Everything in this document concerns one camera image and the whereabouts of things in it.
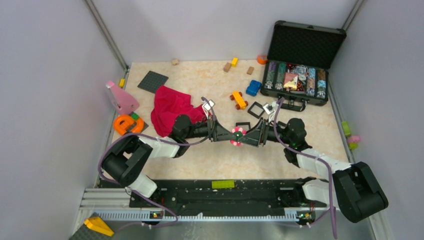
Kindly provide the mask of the pink flower brooch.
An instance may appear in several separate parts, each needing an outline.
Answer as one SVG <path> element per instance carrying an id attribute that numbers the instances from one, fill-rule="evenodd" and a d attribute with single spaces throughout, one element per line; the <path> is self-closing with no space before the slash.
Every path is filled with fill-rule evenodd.
<path id="1" fill-rule="evenodd" d="M 240 139 L 247 133 L 247 131 L 241 126 L 236 126 L 231 130 L 231 133 L 233 134 L 234 139 L 231 139 L 230 143 L 234 146 L 240 147 L 242 145 Z"/>

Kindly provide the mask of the magenta garment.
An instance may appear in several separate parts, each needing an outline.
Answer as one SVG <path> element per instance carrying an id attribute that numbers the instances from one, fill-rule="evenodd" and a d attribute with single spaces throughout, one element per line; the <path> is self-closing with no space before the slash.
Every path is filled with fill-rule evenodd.
<path id="1" fill-rule="evenodd" d="M 154 96 L 154 108 L 150 114 L 156 133 L 167 137 L 173 129 L 175 120 L 180 115 L 187 115 L 192 124 L 206 118 L 201 105 L 192 104 L 192 96 L 164 85 L 160 86 Z"/>

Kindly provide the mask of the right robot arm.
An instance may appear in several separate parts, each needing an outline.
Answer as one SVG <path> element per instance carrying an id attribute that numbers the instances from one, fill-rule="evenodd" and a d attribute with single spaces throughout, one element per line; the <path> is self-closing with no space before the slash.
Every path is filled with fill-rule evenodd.
<path id="1" fill-rule="evenodd" d="M 368 164 L 342 162 L 314 149 L 306 142 L 305 124 L 300 118 L 292 118 L 283 125 L 261 120 L 250 130 L 236 126 L 231 133 L 234 135 L 233 145 L 281 143 L 289 163 L 323 177 L 323 180 L 310 180 L 293 192 L 293 200 L 299 206 L 307 206 L 311 201 L 327 203 L 339 209 L 352 223 L 389 206 L 389 200 Z"/>

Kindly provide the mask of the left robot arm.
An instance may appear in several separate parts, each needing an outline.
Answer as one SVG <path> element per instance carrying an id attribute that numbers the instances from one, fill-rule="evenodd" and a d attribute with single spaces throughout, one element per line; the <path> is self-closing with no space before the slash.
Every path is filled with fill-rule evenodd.
<path id="1" fill-rule="evenodd" d="M 127 133 L 104 153 L 100 170 L 106 172 L 122 187 L 127 187 L 141 195 L 141 200 L 149 207 L 160 202 L 157 184 L 142 172 L 146 162 L 153 158 L 178 158 L 191 146 L 186 139 L 200 138 L 202 142 L 211 140 L 236 140 L 235 131 L 227 130 L 213 116 L 204 122 L 192 123 L 190 118 L 179 115 L 167 137 L 153 138 L 147 135 Z"/>

